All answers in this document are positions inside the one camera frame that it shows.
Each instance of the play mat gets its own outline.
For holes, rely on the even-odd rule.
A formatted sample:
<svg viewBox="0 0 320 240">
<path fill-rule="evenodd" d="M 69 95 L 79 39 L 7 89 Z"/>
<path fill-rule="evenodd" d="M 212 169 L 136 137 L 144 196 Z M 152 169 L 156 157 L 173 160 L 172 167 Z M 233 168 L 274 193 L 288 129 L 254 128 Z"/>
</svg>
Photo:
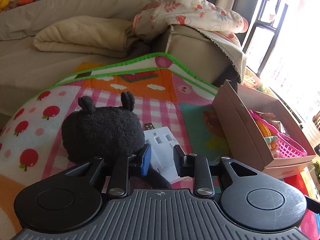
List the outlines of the play mat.
<svg viewBox="0 0 320 240">
<path fill-rule="evenodd" d="M 21 230 L 13 201 L 26 186 L 63 171 L 73 163 L 62 145 L 61 124 L 80 110 L 77 99 L 90 96 L 97 107 L 120 106 L 120 93 L 135 96 L 134 112 L 145 130 L 167 126 L 185 153 L 209 160 L 229 155 L 228 143 L 211 106 L 217 88 L 189 72 L 169 54 L 153 53 L 110 66 L 82 63 L 76 73 L 25 103 L 0 136 L 0 239 L 9 240 Z M 285 181 L 311 195 L 302 175 Z M 132 181 L 131 186 L 143 186 Z M 220 192 L 216 179 L 215 191 Z M 192 179 L 173 184 L 192 188 Z M 319 239 L 320 218 L 308 212 L 301 230 Z"/>
</svg>

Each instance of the pink plastic basket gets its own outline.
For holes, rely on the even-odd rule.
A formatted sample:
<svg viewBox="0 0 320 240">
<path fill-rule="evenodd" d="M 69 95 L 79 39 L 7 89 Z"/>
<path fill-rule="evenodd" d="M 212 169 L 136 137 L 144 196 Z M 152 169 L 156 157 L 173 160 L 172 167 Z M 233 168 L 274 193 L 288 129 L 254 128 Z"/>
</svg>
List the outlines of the pink plastic basket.
<svg viewBox="0 0 320 240">
<path fill-rule="evenodd" d="M 279 131 L 273 125 L 260 118 L 260 116 L 255 114 L 253 111 L 249 110 L 249 114 L 253 119 L 258 120 L 266 125 L 278 136 L 278 150 L 281 152 L 281 158 L 307 156 L 306 150 L 299 143 L 292 140 L 289 136 L 286 136 L 283 133 L 279 133 Z"/>
</svg>

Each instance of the green mat border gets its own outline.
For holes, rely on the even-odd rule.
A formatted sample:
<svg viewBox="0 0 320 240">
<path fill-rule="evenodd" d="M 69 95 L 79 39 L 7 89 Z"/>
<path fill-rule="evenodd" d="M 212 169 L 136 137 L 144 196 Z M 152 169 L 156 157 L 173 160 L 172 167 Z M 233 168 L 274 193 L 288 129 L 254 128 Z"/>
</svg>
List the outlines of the green mat border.
<svg viewBox="0 0 320 240">
<path fill-rule="evenodd" d="M 89 70 L 83 70 L 83 71 L 79 71 L 77 73 L 73 73 L 70 74 L 68 76 L 65 76 L 63 79 L 61 79 L 58 83 L 56 83 L 55 85 L 47 88 L 46 90 L 41 91 L 40 93 L 36 94 L 35 96 L 33 96 L 32 98 L 30 98 L 28 101 L 26 101 L 25 103 L 29 102 L 30 100 L 38 97 L 41 93 L 54 89 L 56 87 L 68 84 L 68 83 L 72 83 L 72 82 L 76 82 L 76 81 L 81 81 L 81 80 L 85 80 L 85 79 L 91 79 L 91 78 L 96 78 L 96 77 L 105 77 L 105 76 L 118 76 L 118 75 L 123 75 L 123 74 L 131 74 L 131 73 L 141 73 L 141 72 L 145 72 L 145 71 L 152 71 L 152 70 L 159 70 L 159 69 L 167 69 L 169 71 L 171 71 L 172 73 L 174 73 L 175 75 L 183 78 L 184 80 L 188 81 L 189 83 L 201 88 L 202 90 L 205 90 L 206 92 L 212 94 L 212 95 L 216 95 L 217 93 L 212 92 L 204 87 L 202 87 L 201 85 L 199 85 L 196 82 L 193 82 L 192 80 L 186 78 L 185 76 L 171 70 L 168 68 L 162 68 L 162 67 L 153 67 L 153 68 L 144 68 L 144 69 L 137 69 L 137 70 L 127 70 L 127 71 L 118 71 L 118 72 L 112 72 L 112 73 L 103 73 L 103 74 L 97 74 L 97 75 L 90 75 L 90 76 L 86 76 L 86 77 L 80 77 L 80 78 L 75 78 L 75 79 L 71 79 L 71 80 L 66 80 L 64 82 L 62 82 L 64 79 L 68 78 L 68 77 L 72 77 L 72 76 L 77 76 L 79 74 L 83 74 L 83 73 L 87 73 L 87 72 L 93 72 L 96 70 L 101 70 L 101 69 L 108 69 L 108 68 L 113 68 L 113 67 L 119 67 L 119 66 L 125 66 L 125 65 L 130 65 L 132 63 L 137 63 L 140 62 L 142 60 L 146 60 L 146 59 L 150 59 L 153 57 L 157 57 L 157 56 L 165 56 L 168 59 L 170 59 L 175 65 L 177 65 L 179 68 L 181 68 L 184 72 L 186 72 L 188 75 L 192 76 L 194 79 L 206 84 L 207 86 L 212 87 L 213 89 L 218 91 L 218 88 L 213 86 L 212 84 L 210 84 L 209 82 L 199 78 L 198 76 L 196 76 L 194 73 L 192 73 L 189 69 L 187 69 L 180 61 L 178 61 L 174 56 L 168 54 L 168 53 L 164 53 L 164 52 L 155 52 L 155 53 L 150 53 L 147 55 L 143 55 L 141 57 L 137 57 L 134 59 L 130 59 L 124 62 L 120 62 L 120 63 L 115 63 L 112 65 L 106 65 L 106 66 L 102 66 L 102 67 L 97 67 L 97 68 L 93 68 L 93 69 L 89 69 Z"/>
</svg>

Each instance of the pink gingham pattern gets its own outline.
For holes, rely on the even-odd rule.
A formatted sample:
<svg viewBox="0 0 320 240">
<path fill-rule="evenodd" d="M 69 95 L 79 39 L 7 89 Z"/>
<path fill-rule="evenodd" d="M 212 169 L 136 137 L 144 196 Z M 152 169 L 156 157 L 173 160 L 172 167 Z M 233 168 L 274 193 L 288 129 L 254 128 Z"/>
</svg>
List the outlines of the pink gingham pattern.
<svg viewBox="0 0 320 240">
<path fill-rule="evenodd" d="M 77 100 L 82 96 L 92 97 L 97 107 L 122 105 L 120 94 L 82 87 L 71 103 L 66 116 L 73 111 L 79 111 L 81 109 Z M 135 100 L 134 112 L 139 117 L 142 127 L 144 123 L 150 122 L 156 128 L 167 126 L 182 149 L 186 153 L 192 152 L 179 104 L 142 97 L 135 97 Z M 59 130 L 45 165 L 42 179 L 73 166 L 73 163 L 70 163 L 67 157 L 68 154 L 62 145 L 61 130 Z"/>
</svg>

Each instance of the black plush toy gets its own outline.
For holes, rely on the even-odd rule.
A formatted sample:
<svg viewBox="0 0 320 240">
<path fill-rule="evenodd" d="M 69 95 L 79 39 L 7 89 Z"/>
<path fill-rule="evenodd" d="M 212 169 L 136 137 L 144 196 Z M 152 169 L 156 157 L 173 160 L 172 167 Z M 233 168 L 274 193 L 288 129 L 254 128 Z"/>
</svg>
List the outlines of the black plush toy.
<svg viewBox="0 0 320 240">
<path fill-rule="evenodd" d="M 79 164 L 95 156 L 114 163 L 121 154 L 136 154 L 145 144 L 139 118 L 133 112 L 134 97 L 121 93 L 122 106 L 95 107 L 92 98 L 78 98 L 82 110 L 71 113 L 62 123 L 63 146 L 71 162 Z M 151 166 L 141 177 L 151 187 L 172 188 Z"/>
</svg>

